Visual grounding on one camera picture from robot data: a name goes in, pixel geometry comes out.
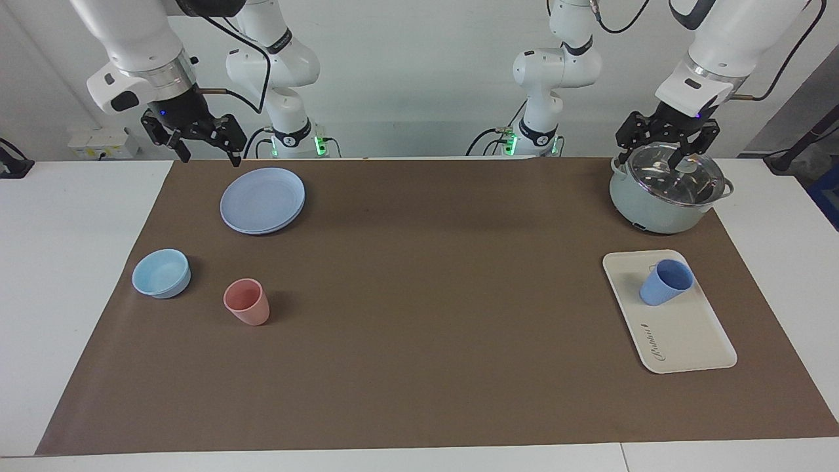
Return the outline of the periwinkle blue cup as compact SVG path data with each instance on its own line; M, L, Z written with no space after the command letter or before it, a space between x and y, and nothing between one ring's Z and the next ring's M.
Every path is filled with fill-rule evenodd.
M680 260L664 259L653 266L639 289L642 302L659 307L694 286L695 278L688 265Z

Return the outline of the light blue bowl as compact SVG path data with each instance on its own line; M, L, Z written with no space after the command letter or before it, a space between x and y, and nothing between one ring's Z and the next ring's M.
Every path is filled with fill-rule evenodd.
M134 289L159 300L180 295L191 282L187 256L174 248L153 251L141 259L131 277Z

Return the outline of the black stand base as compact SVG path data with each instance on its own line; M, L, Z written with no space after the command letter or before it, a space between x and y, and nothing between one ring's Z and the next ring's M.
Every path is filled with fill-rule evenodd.
M831 108L828 113L822 117L818 122L807 131L803 137L799 138L788 149L782 149L770 153L764 157L764 163L767 164L774 174L784 174L789 170L792 162L808 147L812 146L824 138L829 138L833 132L839 131L839 104Z

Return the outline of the black table clamp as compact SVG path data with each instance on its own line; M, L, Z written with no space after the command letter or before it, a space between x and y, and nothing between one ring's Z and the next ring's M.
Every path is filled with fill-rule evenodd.
M24 178L34 164L17 146L0 137L0 179Z

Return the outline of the blue box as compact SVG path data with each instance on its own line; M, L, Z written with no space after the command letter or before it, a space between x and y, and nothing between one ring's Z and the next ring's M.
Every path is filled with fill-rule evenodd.
M806 193L839 232L839 163L809 185Z

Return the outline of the periwinkle blue plate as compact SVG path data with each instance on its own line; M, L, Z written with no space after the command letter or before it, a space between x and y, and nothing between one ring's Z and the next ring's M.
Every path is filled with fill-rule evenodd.
M277 232L293 223L305 206L306 190L296 173L265 167L243 174L223 191L222 221L250 235Z

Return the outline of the glass pot lid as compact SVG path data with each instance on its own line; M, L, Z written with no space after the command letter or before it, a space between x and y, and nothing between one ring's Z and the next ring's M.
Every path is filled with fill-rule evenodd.
M625 168L648 193L682 207L711 205L734 192L731 180L710 157L695 153L672 168L669 161L677 157L680 153L675 144L650 144L636 149Z

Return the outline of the white power strip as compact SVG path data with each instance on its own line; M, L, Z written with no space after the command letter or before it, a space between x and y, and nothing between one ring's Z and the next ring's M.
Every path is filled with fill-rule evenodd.
M75 132L66 144L69 152L80 159L134 159L140 147L127 128L101 128Z

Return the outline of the brown table mat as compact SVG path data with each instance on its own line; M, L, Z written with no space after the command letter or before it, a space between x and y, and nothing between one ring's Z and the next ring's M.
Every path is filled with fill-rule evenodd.
M259 167L173 165L37 454L839 436L717 215L640 232L605 159L287 162L303 211L253 237L220 200ZM162 248L191 282L159 300L131 277ZM686 257L734 367L642 365L602 268L637 250ZM223 304L245 278L260 326Z

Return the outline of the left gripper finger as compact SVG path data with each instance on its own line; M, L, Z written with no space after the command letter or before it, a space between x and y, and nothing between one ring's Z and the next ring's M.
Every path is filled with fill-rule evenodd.
M654 119L654 114L646 116L640 111L632 111L627 116L615 134L616 144L621 150L618 155L619 165L625 164L636 149L654 142L651 131Z
M700 128L692 130L675 131L676 141L679 146L674 151L669 164L679 165L684 158L692 155L704 155L710 145L716 140L719 134L719 126L716 121L707 121Z

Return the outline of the pale green cooking pot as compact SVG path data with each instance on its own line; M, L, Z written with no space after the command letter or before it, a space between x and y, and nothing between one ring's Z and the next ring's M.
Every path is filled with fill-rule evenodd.
M627 174L625 164L619 165L618 158L610 161L612 176L609 195L617 211L626 221L638 229L656 234L677 234L695 227L713 206L678 206L648 193Z

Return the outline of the pink cup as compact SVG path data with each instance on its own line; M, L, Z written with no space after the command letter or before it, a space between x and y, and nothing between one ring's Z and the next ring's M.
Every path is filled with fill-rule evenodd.
M223 304L246 325L260 326L269 320L269 299L261 283L254 279L231 283L223 293Z

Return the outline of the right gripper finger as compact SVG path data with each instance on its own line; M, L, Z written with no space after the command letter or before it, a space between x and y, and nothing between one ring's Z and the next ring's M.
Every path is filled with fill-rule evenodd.
M233 115L200 120L200 137L204 143L224 152L233 167L240 167L248 137Z
M153 111L145 111L141 116L141 125L147 136L155 144L155 146L164 146L176 152L179 160L183 163L189 163L191 160L191 152L188 147L181 140L180 129L174 129L170 132L164 125L156 118Z

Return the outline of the cream rabbit print tray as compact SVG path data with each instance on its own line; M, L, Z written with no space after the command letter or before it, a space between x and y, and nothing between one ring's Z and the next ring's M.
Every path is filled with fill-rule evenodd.
M737 353L698 281L652 307L640 291L662 260L686 265L675 250L608 253L602 266L641 363L654 374L731 368Z

